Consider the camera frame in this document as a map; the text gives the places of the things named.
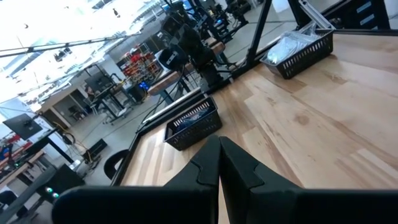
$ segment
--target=concrete floor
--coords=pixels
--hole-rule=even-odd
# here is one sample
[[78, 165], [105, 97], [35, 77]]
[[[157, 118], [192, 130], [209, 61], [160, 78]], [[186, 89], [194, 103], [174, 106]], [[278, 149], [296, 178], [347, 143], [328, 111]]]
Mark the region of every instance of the concrete floor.
[[[324, 1], [310, 1], [319, 11], [326, 9], [332, 4], [338, 2], [338, 0], [324, 0]], [[230, 62], [237, 62], [244, 58], [246, 55], [246, 51], [252, 42], [252, 37], [256, 30], [256, 24], [260, 12], [261, 6], [252, 9], [250, 12], [245, 14], [246, 19], [249, 22], [253, 22], [253, 24], [248, 24], [239, 30], [234, 39], [231, 42], [226, 44], [225, 54], [229, 58]], [[259, 44], [259, 49], [261, 47], [265, 47], [267, 43], [278, 37], [281, 33], [292, 30], [295, 28], [296, 23], [294, 22], [294, 16], [290, 8], [287, 8], [283, 11], [279, 11], [279, 9], [283, 9], [286, 7], [284, 3], [273, 3], [273, 7], [268, 15], [268, 22], [265, 26], [265, 29], [262, 32], [262, 38]], [[393, 29], [398, 29], [398, 16], [397, 14], [390, 15], [391, 18], [391, 27]], [[74, 127], [70, 129], [72, 134], [75, 135], [77, 140], [79, 140], [86, 147], [92, 146], [99, 139], [103, 139], [108, 147], [102, 152], [102, 160], [97, 168], [86, 177], [86, 182], [89, 185], [109, 185], [111, 181], [105, 176], [103, 171], [103, 165], [106, 159], [123, 149], [127, 149], [132, 140], [134, 139], [135, 132], [139, 127], [139, 124], [143, 120], [144, 116], [147, 114], [149, 110], [153, 108], [154, 105], [157, 104], [159, 100], [159, 96], [148, 97], [145, 102], [139, 106], [135, 106], [134, 110], [128, 114], [125, 119], [120, 119], [114, 123], [114, 125], [103, 124], [103, 120], [105, 119], [105, 115], [91, 115], [85, 118], [83, 121], [76, 124]], [[68, 152], [72, 158], [78, 159], [80, 156], [76, 155], [76, 153], [72, 150]], [[62, 164], [65, 162], [63, 158], [59, 158], [54, 161], [54, 164]], [[15, 193], [21, 193], [26, 186], [16, 180], [10, 185], [10, 188], [15, 191]], [[36, 200], [38, 199], [38, 195], [32, 197], [29, 202], [26, 203], [27, 207], [30, 207]], [[44, 203], [39, 209], [39, 215], [33, 220], [33, 223], [51, 223], [50, 221], [50, 211], [51, 204]]]

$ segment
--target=black metal frame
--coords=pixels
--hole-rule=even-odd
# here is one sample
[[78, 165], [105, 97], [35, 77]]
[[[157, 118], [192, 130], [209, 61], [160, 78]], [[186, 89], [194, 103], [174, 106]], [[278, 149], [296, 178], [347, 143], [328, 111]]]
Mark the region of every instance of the black metal frame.
[[[330, 12], [335, 11], [335, 9], [339, 10], [344, 10], [344, 7], [341, 7], [341, 5], [345, 1], [338, 2], [337, 4], [333, 5], [332, 7], [329, 7], [326, 9], [324, 12], [322, 12], [323, 15], [327, 15]], [[303, 12], [298, 4], [298, 0], [289, 0], [289, 4], [294, 12], [294, 16], [297, 20], [298, 26], [305, 26], [307, 25], [310, 20], [307, 20], [306, 17], [308, 17], [305, 13]], [[230, 78], [235, 79], [252, 69], [253, 67], [257, 66], [260, 63], [260, 58], [271, 48], [273, 47], [278, 40], [275, 40], [274, 42], [271, 42], [268, 44], [266, 47], [261, 49], [260, 51], [257, 51], [259, 41], [261, 38], [262, 30], [264, 29], [264, 25], [267, 19], [267, 15], [269, 12], [269, 9], [271, 8], [271, 0], [266, 0], [263, 3], [262, 6], [262, 11], [261, 15], [259, 18], [259, 22], [257, 24], [256, 32], [253, 37], [253, 42], [251, 44], [250, 49], [248, 50], [248, 54], [246, 55], [246, 60], [238, 66], [236, 70], [234, 70], [231, 73]], [[398, 36], [398, 30], [336, 30], [336, 33], [338, 34], [354, 34], [354, 35], [393, 35], [393, 36]], [[192, 105], [198, 103], [202, 99], [205, 98], [206, 94], [213, 93], [219, 89], [222, 89], [224, 86], [228, 85], [229, 79], [225, 79], [222, 82], [219, 83], [219, 85], [212, 87], [211, 89], [206, 89], [202, 90], [204, 93], [198, 92], [197, 94], [194, 94], [190, 96], [189, 98], [183, 100], [181, 103], [179, 103], [176, 107], [170, 108], [167, 111], [164, 111], [164, 113], [158, 115], [158, 117], [154, 118], [151, 121], [148, 121], [145, 126], [140, 129], [135, 137], [134, 140], [132, 141], [130, 147], [129, 147], [129, 153], [128, 155], [123, 159], [116, 175], [114, 176], [114, 179], [112, 180], [111, 185], [120, 185], [121, 182], [123, 181], [124, 175], [126, 173], [126, 170], [129, 166], [129, 162], [132, 159], [136, 147], [139, 144], [139, 141], [141, 137], [148, 132], [152, 131], [153, 129], [157, 128], [159, 125], [163, 124], [164, 122], [168, 121], [169, 119], [175, 117], [176, 114], [179, 114], [183, 112], [185, 109], [191, 107]]]

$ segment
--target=workbench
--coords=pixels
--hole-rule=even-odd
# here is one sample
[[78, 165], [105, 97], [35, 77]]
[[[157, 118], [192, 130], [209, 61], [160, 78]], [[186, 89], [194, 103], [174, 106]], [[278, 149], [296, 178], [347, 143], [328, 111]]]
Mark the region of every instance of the workbench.
[[[396, 37], [335, 34], [333, 53], [291, 80], [258, 65], [211, 95], [215, 134], [304, 188], [396, 189], [397, 53]], [[202, 147], [163, 142], [170, 113], [138, 134], [114, 185], [164, 185]], [[221, 185], [219, 208], [229, 223]]]
[[[214, 38], [209, 38], [206, 40], [206, 43], [211, 46], [211, 49], [215, 53], [215, 55], [222, 54], [223, 51], [225, 50], [225, 45], [222, 42], [217, 42], [216, 39]], [[185, 65], [185, 72], [184, 74], [191, 73], [195, 70], [193, 65], [191, 63], [188, 63]], [[167, 88], [174, 83], [176, 83], [178, 80], [180, 80], [181, 77], [180, 72], [175, 72], [175, 71], [164, 71], [158, 78], [157, 81], [148, 89], [148, 94], [155, 96], [155, 95], [161, 95], [165, 99], [165, 102], [169, 105], [174, 102], [174, 100], [171, 98], [169, 93], [167, 92]], [[189, 92], [189, 88], [184, 86], [184, 89], [186, 89], [187, 92]]]

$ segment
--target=black wire basket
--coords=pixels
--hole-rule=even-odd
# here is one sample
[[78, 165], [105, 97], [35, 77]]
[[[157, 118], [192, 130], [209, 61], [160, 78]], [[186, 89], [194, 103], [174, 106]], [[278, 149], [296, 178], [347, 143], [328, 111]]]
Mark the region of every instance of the black wire basket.
[[271, 64], [266, 60], [268, 52], [260, 61], [267, 65], [272, 73], [280, 75], [284, 79], [293, 78], [308, 67], [329, 56], [333, 51], [333, 31], [316, 30], [315, 33], [320, 35], [321, 38], [278, 64]]
[[[203, 114], [189, 126], [181, 128], [187, 118], [192, 118], [198, 113]], [[211, 135], [222, 126], [217, 113], [217, 105], [214, 99], [209, 97], [167, 123], [164, 142], [169, 143], [176, 150], [182, 151]]]

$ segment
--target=black plastic basket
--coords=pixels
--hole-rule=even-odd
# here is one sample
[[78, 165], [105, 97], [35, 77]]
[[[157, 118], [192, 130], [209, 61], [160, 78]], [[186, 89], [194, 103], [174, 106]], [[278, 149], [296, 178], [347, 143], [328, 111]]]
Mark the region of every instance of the black plastic basket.
[[[178, 126], [183, 123], [183, 119], [196, 114], [201, 110], [208, 109], [203, 117], [196, 120], [190, 126], [177, 131]], [[182, 151], [198, 141], [209, 136], [223, 126], [217, 113], [217, 105], [214, 100], [209, 97], [202, 102], [196, 104], [187, 112], [181, 114], [166, 125], [164, 142], [169, 143], [178, 151]]]
[[315, 32], [320, 35], [321, 38], [284, 61], [276, 65], [269, 63], [266, 60], [268, 52], [260, 61], [267, 65], [272, 73], [280, 75], [284, 79], [293, 78], [308, 67], [329, 56], [333, 51], [333, 31], [316, 30]]

